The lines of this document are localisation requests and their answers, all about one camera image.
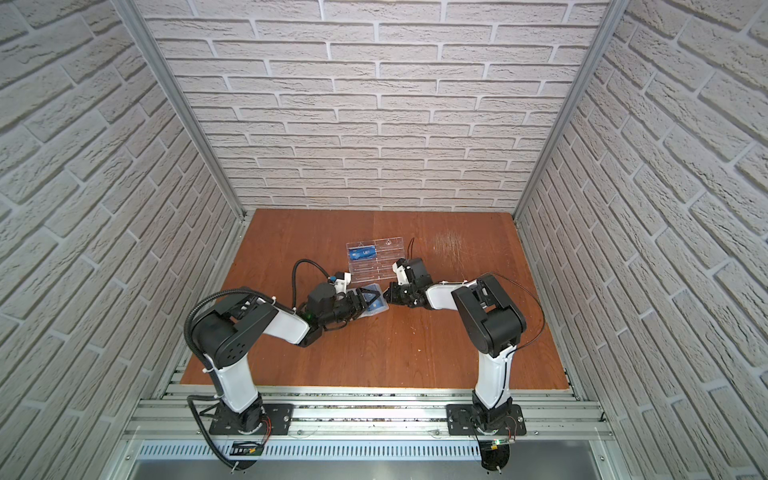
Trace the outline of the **clear plastic organizer box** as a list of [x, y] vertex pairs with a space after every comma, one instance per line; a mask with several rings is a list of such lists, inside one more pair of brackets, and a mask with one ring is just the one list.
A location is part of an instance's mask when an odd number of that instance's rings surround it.
[[[375, 259], [351, 261], [348, 250], [363, 245], [374, 245], [377, 250]], [[374, 282], [388, 283], [396, 278], [392, 265], [405, 257], [405, 245], [402, 237], [390, 237], [376, 240], [348, 242], [346, 244], [349, 272], [353, 285], [367, 285]]]

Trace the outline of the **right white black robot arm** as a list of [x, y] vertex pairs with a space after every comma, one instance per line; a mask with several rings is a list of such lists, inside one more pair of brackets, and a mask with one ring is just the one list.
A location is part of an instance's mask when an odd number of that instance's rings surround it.
[[384, 298], [409, 308], [457, 311], [479, 355], [472, 394], [478, 423], [490, 430], [511, 414], [511, 365], [527, 323], [495, 276], [461, 283], [392, 282]]

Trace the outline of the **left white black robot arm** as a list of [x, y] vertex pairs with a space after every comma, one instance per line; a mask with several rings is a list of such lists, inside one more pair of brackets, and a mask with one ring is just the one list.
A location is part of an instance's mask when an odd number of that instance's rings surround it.
[[213, 380], [216, 397], [251, 430], [262, 399], [253, 383], [247, 355], [264, 335], [307, 347], [325, 332], [360, 318], [382, 298], [377, 289], [341, 292], [318, 285], [306, 302], [293, 309], [251, 288], [220, 291], [200, 301], [183, 326], [185, 342]]

